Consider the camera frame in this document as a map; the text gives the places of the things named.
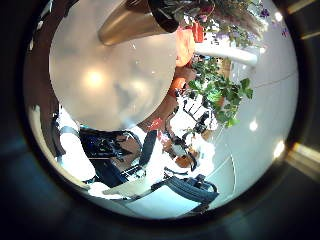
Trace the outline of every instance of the green plant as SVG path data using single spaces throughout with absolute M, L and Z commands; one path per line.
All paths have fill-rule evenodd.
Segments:
M 182 23 L 198 21 L 207 32 L 224 34 L 238 45 L 251 45 L 247 32 L 262 37 L 265 24 L 262 2 L 259 0 L 163 0 L 159 9 L 169 19 Z
M 219 74 L 217 59 L 214 57 L 194 63 L 193 68 L 197 71 L 197 77 L 189 82 L 189 87 L 203 96 L 204 105 L 214 109 L 219 123 L 226 127 L 236 124 L 236 113 L 243 97 L 253 97 L 253 90 L 249 87 L 250 79 L 235 83 Z

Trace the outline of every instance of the potted plant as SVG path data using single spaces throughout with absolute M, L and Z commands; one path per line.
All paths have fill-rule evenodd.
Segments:
M 219 123 L 226 127 L 236 124 L 236 114 L 243 97 L 252 99 L 253 96 L 250 79 L 232 82 L 218 73 L 219 67 L 214 57 L 194 63 L 193 68 L 197 71 L 197 77 L 189 82 L 189 87 L 203 96 L 203 105 L 214 110 Z
M 241 26 L 261 36 L 259 16 L 248 0 L 124 0 L 107 18 L 98 35 L 106 45 L 174 32 L 179 25 L 199 22 L 206 30 L 217 24 Z

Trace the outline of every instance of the dark object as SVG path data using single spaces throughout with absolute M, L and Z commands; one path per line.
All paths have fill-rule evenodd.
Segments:
M 148 0 L 150 10 L 157 23 L 168 33 L 172 33 L 177 30 L 179 23 L 172 19 L 168 19 L 159 9 L 167 7 L 167 4 L 163 0 Z
M 83 150 L 88 158 L 112 158 L 123 161 L 123 157 L 132 152 L 121 147 L 128 135 L 132 136 L 141 149 L 139 138 L 130 131 L 99 131 L 88 128 L 80 129 L 80 139 Z
M 139 165 L 144 166 L 149 162 L 151 154 L 153 152 L 154 144 L 157 139 L 157 134 L 158 134 L 157 130 L 152 130 L 147 133 L 147 136 L 142 146 Z
M 196 178 L 185 179 L 179 179 L 173 176 L 165 181 L 152 185 L 151 190 L 155 191 L 164 185 L 184 198 L 199 202 L 200 205 L 193 209 L 194 212 L 207 209 L 209 204 L 219 195 L 217 187 L 213 183 L 205 181 L 204 176 L 201 174 Z
M 79 0 L 69 0 L 69 1 L 68 1 L 67 6 L 66 6 L 66 11 L 65 11 L 64 17 L 67 17 L 67 16 L 68 16 L 71 7 L 72 7 L 74 4 L 76 4 L 77 2 L 79 2 Z

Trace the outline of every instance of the plant leaf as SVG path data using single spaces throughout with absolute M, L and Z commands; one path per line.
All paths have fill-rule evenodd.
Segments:
M 221 92 L 218 90 L 211 91 L 207 95 L 207 99 L 212 103 L 218 102 L 221 97 L 222 97 Z
M 235 117 L 229 119 L 227 122 L 227 128 L 232 127 L 233 125 L 237 124 L 238 122 L 239 122 L 239 120 L 236 119 Z
M 240 83 L 241 83 L 242 89 L 247 89 L 250 85 L 250 79 L 249 78 L 242 79 Z
M 246 90 L 245 90 L 245 93 L 246 93 L 247 98 L 252 99 L 252 97 L 253 97 L 253 90 L 252 90 L 251 88 L 246 89 Z
M 198 91 L 200 91 L 202 89 L 201 83 L 199 81 L 196 81 L 196 80 L 191 80 L 189 82 L 189 87 L 191 89 L 198 90 Z

